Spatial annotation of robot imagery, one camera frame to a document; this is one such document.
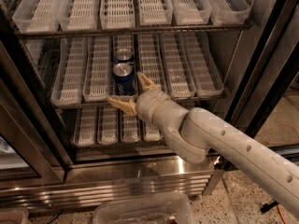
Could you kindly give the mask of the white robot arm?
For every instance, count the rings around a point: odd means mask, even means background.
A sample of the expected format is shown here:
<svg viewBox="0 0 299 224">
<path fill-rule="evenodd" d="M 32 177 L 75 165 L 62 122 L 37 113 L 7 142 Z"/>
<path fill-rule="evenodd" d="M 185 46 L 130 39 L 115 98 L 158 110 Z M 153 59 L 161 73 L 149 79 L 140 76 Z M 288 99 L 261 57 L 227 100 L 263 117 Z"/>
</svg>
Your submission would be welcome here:
<svg viewBox="0 0 299 224">
<path fill-rule="evenodd" d="M 210 149 L 216 150 L 299 217 L 297 165 L 204 108 L 184 108 L 143 73 L 139 72 L 137 77 L 142 86 L 137 98 L 111 95 L 108 102 L 158 128 L 165 143 L 187 162 L 200 163 Z"/>
</svg>

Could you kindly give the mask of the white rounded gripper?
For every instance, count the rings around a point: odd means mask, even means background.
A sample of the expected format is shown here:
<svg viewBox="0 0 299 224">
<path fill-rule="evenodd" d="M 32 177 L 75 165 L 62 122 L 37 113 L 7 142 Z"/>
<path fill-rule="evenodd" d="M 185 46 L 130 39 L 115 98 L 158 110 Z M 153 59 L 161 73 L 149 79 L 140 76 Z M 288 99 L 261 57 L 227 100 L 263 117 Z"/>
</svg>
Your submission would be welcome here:
<svg viewBox="0 0 299 224">
<path fill-rule="evenodd" d="M 164 101 L 169 100 L 170 96 L 161 90 L 156 90 L 156 84 L 144 73 L 138 72 L 137 77 L 144 91 L 135 101 L 130 97 L 109 96 L 108 102 L 123 113 L 134 116 L 137 112 L 138 117 L 147 122 L 152 122 L 155 109 Z"/>
</svg>

